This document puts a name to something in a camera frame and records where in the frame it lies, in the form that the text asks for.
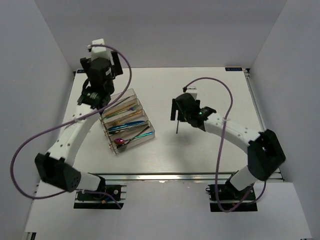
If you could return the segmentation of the grey-blue chopstick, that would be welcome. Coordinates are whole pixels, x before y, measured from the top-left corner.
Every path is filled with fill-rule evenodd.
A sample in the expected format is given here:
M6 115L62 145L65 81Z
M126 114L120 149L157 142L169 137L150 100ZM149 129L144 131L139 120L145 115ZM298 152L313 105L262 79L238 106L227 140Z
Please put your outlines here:
M179 131L179 120L177 119L175 133L178 134L178 131Z

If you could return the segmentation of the blue serrated knife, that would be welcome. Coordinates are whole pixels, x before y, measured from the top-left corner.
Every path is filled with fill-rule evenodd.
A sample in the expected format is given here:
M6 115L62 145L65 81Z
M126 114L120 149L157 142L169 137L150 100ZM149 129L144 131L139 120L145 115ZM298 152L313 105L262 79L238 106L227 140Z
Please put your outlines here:
M132 126L136 126L136 125L145 123L145 122L146 122L145 120L127 122L127 123L124 123L124 124L121 124L121 125L116 125L116 126L110 127L110 128L107 129L107 131L122 130L122 129L125 129L125 128L128 128L128 127L132 127Z

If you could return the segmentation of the clear smoked utensil organizer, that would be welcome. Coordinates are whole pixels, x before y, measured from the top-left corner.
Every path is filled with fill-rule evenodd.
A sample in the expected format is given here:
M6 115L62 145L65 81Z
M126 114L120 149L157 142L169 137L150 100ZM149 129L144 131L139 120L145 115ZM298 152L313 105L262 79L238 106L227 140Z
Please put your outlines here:
M156 131L134 89L114 94L111 100L116 102L102 112L100 123L115 154L155 138Z

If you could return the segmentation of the black knife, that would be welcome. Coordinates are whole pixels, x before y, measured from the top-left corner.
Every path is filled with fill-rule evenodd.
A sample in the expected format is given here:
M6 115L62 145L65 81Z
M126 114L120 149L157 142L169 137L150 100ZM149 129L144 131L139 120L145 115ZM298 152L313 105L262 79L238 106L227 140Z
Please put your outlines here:
M108 136L112 136L112 135L115 135L115 134L118 134L118 133L121 133L121 132L124 132L126 130L129 130L129 129L134 129L134 128L137 128L138 125L123 125L123 126L115 126L115 127L111 127L107 130L106 134Z

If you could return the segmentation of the iridescent rainbow spoon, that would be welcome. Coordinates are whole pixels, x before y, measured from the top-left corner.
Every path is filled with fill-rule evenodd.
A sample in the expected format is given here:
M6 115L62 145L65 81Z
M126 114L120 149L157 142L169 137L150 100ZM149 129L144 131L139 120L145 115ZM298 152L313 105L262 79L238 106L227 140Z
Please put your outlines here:
M147 132L147 133L144 133L144 134L142 134L142 133L138 134L135 137L131 137L131 138L128 138L128 139L117 138L113 142L117 146L122 146L122 145L125 145L125 144L129 143L130 141L135 140L135 139L143 138L143 137L150 136L150 135L153 135L153 134L154 134L154 132L150 131L150 132Z

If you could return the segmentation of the orange chopstick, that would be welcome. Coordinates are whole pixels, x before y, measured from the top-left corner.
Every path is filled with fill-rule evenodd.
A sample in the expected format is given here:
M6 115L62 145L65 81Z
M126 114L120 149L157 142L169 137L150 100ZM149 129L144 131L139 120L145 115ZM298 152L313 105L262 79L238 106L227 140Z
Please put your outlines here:
M128 102L125 102L125 103L122 103L122 104L119 104L111 109L109 109L108 111L105 111L102 116L103 117L108 117L110 115L113 115L117 112L120 112L126 108L129 108L131 107L133 104L135 103L135 100L131 100L131 101L128 101Z

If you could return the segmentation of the gold fork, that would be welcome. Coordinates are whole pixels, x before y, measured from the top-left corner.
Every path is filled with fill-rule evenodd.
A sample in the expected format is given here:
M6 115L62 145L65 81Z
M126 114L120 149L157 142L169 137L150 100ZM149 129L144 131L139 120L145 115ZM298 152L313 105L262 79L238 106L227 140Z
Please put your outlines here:
M139 111L133 112L133 113L131 113L129 115L120 117L120 118L118 118L118 119L116 119L114 121L111 121L108 124L111 125L111 126L117 126L117 125L120 125L121 123L126 123L129 120L134 120L134 119L140 117L141 114L142 114L142 111L139 110Z

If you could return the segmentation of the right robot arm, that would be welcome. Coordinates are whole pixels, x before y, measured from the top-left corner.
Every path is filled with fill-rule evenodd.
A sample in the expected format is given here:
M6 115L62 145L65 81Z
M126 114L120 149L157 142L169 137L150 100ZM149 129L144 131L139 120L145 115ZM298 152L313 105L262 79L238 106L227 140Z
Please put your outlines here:
M268 180L286 160L272 130L258 132L226 121L215 109L200 107L200 101L193 94L183 93L172 100L170 119L187 122L194 128L217 135L247 154L247 165L233 173L219 193L222 200L238 199L251 184Z

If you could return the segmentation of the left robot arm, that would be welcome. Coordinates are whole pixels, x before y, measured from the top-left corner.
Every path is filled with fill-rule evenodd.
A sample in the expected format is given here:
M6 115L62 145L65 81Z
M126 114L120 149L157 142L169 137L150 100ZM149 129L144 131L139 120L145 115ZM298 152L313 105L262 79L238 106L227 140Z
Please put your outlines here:
M80 60L87 79L72 116L77 121L63 129L45 154L37 154L35 165L43 182L67 192L87 190L90 196L99 200L106 193L104 180L97 175L80 172L73 165L85 137L101 116L94 112L109 104L115 91L113 80L123 74L123 70L116 51L93 47L90 53L90 58Z

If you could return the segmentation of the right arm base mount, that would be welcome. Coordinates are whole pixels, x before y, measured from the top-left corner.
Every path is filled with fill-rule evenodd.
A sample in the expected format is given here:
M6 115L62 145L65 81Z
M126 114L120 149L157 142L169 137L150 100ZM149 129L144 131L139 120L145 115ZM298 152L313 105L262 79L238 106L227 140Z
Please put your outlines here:
M221 201L221 206L225 210L229 210L232 207L234 207L243 198L243 196L248 192L250 187L249 186L246 187L244 190L242 190L239 193L231 193L230 191L227 190L224 184L218 184L217 189L218 189L218 197L219 197L219 200ZM218 206L217 199L215 196L215 185L210 184L206 187L205 190L209 195L210 211L212 213L219 213L219 212L221 213L222 211ZM235 212L257 212L258 211L257 204L253 202L255 200L256 200L256 194L254 189L252 188L248 196L246 197L246 199L234 211Z

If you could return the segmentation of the aluminium table frame rail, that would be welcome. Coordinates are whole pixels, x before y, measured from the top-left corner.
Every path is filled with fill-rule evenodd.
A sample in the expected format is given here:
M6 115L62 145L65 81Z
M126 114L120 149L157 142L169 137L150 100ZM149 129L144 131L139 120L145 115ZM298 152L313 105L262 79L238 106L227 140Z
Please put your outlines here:
M243 71L222 67L134 68L130 87L142 103L155 137L125 152L110 149L99 119L81 144L73 167L81 172L98 174L109 182L211 180L215 172L226 180L247 164L247 155L225 142L220 166L216 167L220 138L170 120L172 99L192 83L202 106L221 115L230 111L229 120L260 131L252 92Z

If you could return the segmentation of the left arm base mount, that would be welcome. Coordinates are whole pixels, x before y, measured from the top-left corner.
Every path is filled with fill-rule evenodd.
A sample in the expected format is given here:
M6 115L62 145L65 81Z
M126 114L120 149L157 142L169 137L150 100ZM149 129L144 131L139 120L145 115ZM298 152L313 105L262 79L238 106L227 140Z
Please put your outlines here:
M127 186L107 184L103 193L89 193L78 190L73 204L74 209L82 210L120 210L125 203Z

